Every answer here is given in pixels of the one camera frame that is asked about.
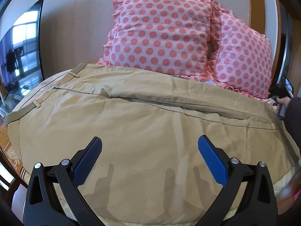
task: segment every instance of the human hand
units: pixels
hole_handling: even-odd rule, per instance
[[[278,105],[277,105],[277,112],[279,112],[280,106],[281,106],[281,105],[284,105],[285,108],[287,109],[287,108],[288,108],[288,105],[290,104],[290,101],[291,101],[291,99],[290,99],[289,97],[285,97],[285,98],[277,98],[277,102],[278,102]]]

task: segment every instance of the purple curtain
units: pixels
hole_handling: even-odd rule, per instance
[[[15,79],[15,74],[14,73],[11,74],[7,71],[7,62],[6,62],[6,55],[9,52],[9,50],[12,48],[13,48],[13,28],[10,28],[0,42],[1,74],[5,86],[12,83]]]

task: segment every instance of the silver screw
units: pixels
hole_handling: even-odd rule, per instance
[[[233,164],[238,164],[238,163],[239,163],[239,160],[238,160],[237,158],[232,158],[232,159],[231,159],[231,162],[232,162]]]
[[[41,163],[38,162],[38,163],[35,164],[35,168],[36,168],[36,169],[38,169],[38,168],[40,168],[40,167],[41,167]]]
[[[264,161],[259,162],[259,165],[260,165],[261,167],[266,167],[266,163],[265,163]]]
[[[67,166],[69,164],[69,160],[68,159],[62,160],[61,164],[63,166]]]

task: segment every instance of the smartphone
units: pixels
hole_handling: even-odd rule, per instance
[[[291,82],[287,78],[285,79],[285,89],[287,91],[287,95],[290,98],[293,98],[294,97],[294,95],[293,95],[293,93],[294,93],[294,87],[293,87],[293,85],[291,84]],[[279,120],[281,120],[281,121],[284,120],[285,111],[286,111],[285,105],[281,105],[279,113],[278,113],[278,116],[277,116]]]

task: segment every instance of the white wall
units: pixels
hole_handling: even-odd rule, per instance
[[[0,38],[37,0],[12,0],[0,19]],[[217,0],[249,22],[249,0]],[[45,77],[96,62],[112,27],[113,0],[44,0],[41,57]]]

